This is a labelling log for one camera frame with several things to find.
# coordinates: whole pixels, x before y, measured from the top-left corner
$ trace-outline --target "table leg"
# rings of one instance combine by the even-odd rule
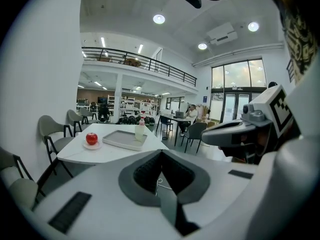
[[[178,129],[179,129],[179,122],[176,122],[176,130],[175,130],[175,140],[174,140],[174,146],[176,146],[177,143],[177,136],[178,136]]]
[[[155,134],[157,134],[157,131],[158,131],[158,127],[159,127],[159,123],[160,123],[160,118],[161,118],[161,115],[159,116],[159,121],[158,121],[158,125],[156,127],[156,130],[155,130]]]

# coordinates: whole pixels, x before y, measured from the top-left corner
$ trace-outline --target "white shirt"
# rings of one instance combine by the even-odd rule
[[[191,119],[191,123],[194,122],[194,120],[196,119],[196,117],[198,116],[198,111],[196,111],[195,109],[194,110],[189,110],[187,113],[186,113],[186,116],[188,119]]]

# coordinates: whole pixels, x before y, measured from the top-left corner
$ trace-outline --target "black metal railing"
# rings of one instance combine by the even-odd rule
[[[176,67],[137,53],[103,47],[82,47],[82,51],[84,53],[83,56],[85,61],[124,64],[139,69],[153,71],[189,85],[196,86],[197,78],[194,76],[183,72]]]
[[[294,75],[294,64],[292,62],[292,59],[290,59],[288,66],[286,67],[286,70],[288,71],[289,74],[289,79],[290,83],[294,80],[295,75]]]

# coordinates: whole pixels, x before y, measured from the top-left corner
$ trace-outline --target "floor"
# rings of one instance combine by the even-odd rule
[[[186,147],[186,138],[184,138],[183,141],[183,145],[181,146],[181,142],[182,142],[182,137],[179,136],[179,132],[178,132],[178,137],[177,137],[177,141],[176,141],[176,146],[175,146],[175,134],[176,134],[176,122],[174,122],[173,125],[173,130],[170,131],[168,133],[168,139],[167,140],[162,140],[162,142],[171,150],[176,150],[179,152],[184,152],[185,151],[185,147]],[[152,131],[153,133],[155,133],[157,125],[154,126],[149,126],[148,127],[150,131]],[[161,140],[162,136],[166,135],[166,127],[163,125],[162,127],[162,131],[160,131],[160,125],[158,128],[158,131],[156,133],[156,136]],[[216,146],[209,146],[206,145],[205,143],[200,144],[199,147],[199,151],[196,154],[197,151],[197,147],[199,144],[199,140],[194,140],[192,146],[190,147],[190,143],[188,144],[188,148],[186,150],[187,154],[190,155],[195,155],[197,157],[203,157],[206,159],[212,159],[212,160],[219,160],[219,161],[226,161],[226,162],[230,162],[231,161],[231,157],[225,157],[225,155],[223,154],[223,152],[221,150],[218,149],[218,147]],[[70,162],[64,162],[64,164],[67,166],[67,168],[70,170],[70,172],[72,173],[73,176],[77,176],[78,174],[80,174],[81,172],[83,172],[84,170],[86,170],[87,168],[91,167],[92,165],[86,165],[86,164],[78,164],[78,163],[70,163]],[[58,163],[57,167],[55,168],[57,175],[54,175],[54,173],[52,172],[51,175],[49,176],[49,178],[47,179],[47,181],[45,182],[45,184],[42,187],[42,191],[47,195],[50,192],[54,191],[55,189],[57,189],[59,186],[63,185],[64,183],[66,183],[67,181],[69,181],[71,178],[70,176],[67,174],[67,172],[65,171],[65,169],[62,167],[61,163]],[[160,175],[160,178],[162,178],[163,182],[161,183],[161,185],[169,188],[169,184],[167,182],[167,180],[165,179],[165,177],[163,175]],[[169,198],[170,200],[172,200],[174,197],[174,193],[171,190],[168,190],[167,188],[161,187],[159,186],[158,188],[158,194],[159,197],[160,196],[166,196],[166,195],[171,195],[171,197]],[[41,194],[38,194],[37,197],[38,201],[41,202],[41,200],[43,199],[43,196]],[[166,206],[171,207],[172,203],[167,203],[165,204]]]

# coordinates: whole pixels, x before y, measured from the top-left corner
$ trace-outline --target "laptop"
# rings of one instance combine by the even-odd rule
[[[185,118],[185,113],[184,112],[180,112],[180,111],[176,111],[175,112],[175,118]]]

